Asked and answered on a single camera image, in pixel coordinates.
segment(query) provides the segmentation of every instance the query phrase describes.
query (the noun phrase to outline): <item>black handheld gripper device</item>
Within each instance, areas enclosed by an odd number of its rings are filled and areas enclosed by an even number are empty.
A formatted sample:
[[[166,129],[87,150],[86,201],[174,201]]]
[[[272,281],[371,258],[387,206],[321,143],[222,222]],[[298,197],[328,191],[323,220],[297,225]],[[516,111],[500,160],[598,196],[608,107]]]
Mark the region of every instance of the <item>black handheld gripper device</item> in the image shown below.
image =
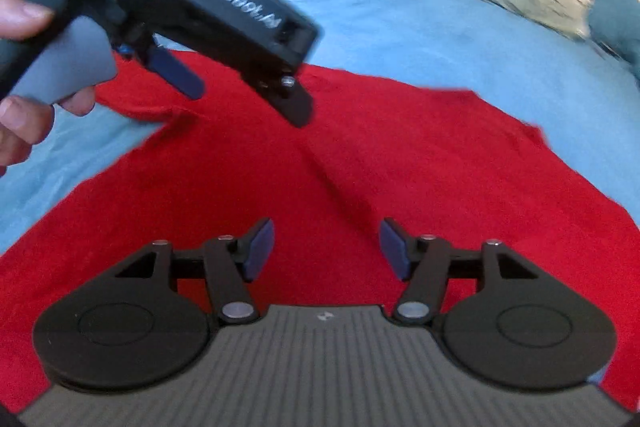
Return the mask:
[[[312,99],[295,75],[319,37],[316,24],[283,0],[27,0],[54,10],[52,25],[25,41],[0,41],[0,99],[44,103],[116,75],[112,49],[136,58],[186,96],[202,80],[156,45],[162,35],[239,71],[295,126]]]
[[[25,427],[631,427],[598,381],[606,315],[499,241],[459,250],[385,219],[408,286],[380,306],[270,306],[246,283],[273,223],[197,250],[156,241],[53,304],[33,342],[50,389]],[[204,279],[212,312],[175,291]],[[478,291],[442,313],[451,279]]]

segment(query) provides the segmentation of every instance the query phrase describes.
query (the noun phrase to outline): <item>black circular housing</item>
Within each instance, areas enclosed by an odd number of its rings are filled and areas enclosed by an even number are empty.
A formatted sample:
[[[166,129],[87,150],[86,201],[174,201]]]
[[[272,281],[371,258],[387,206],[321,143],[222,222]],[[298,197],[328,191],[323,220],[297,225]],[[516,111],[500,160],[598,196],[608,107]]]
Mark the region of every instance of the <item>black circular housing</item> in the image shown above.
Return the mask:
[[[528,391],[584,384],[616,346],[609,318],[551,278],[502,280],[459,302],[443,336],[472,373]]]
[[[38,319],[33,341],[56,383],[128,391],[183,370],[209,340],[205,314],[152,280],[109,278],[81,287]]]

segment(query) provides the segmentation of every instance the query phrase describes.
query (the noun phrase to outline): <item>fingernail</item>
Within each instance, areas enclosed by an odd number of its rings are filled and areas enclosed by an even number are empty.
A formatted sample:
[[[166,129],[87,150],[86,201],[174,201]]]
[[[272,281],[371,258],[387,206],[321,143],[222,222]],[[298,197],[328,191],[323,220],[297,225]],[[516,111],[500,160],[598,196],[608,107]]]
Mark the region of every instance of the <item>fingernail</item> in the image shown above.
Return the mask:
[[[0,103],[0,123],[10,130],[18,130],[26,123],[26,112],[22,106],[10,98]]]
[[[22,11],[33,19],[42,19],[51,15],[51,10],[46,6],[40,6],[39,4],[25,3],[22,6]]]

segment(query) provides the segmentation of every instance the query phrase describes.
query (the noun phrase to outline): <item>blue bedsheet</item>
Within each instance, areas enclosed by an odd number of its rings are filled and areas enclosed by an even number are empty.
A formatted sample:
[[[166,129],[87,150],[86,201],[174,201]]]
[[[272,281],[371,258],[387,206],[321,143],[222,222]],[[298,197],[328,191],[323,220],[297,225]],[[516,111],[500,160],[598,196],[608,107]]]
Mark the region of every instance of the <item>blue bedsheet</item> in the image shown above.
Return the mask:
[[[480,0],[290,1],[324,27],[312,63],[473,89],[542,127],[570,167],[640,223],[640,90],[622,62]],[[33,157],[0,180],[0,252],[156,128],[106,108],[57,117]]]

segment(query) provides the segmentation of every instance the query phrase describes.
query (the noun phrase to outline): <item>gray trigger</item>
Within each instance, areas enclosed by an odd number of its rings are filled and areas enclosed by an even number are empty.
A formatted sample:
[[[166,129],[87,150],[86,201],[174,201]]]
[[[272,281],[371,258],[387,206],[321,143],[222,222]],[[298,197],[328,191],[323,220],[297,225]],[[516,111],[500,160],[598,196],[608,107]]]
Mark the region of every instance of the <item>gray trigger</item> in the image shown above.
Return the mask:
[[[107,33],[80,16],[33,61],[10,94],[53,104],[117,73]]]

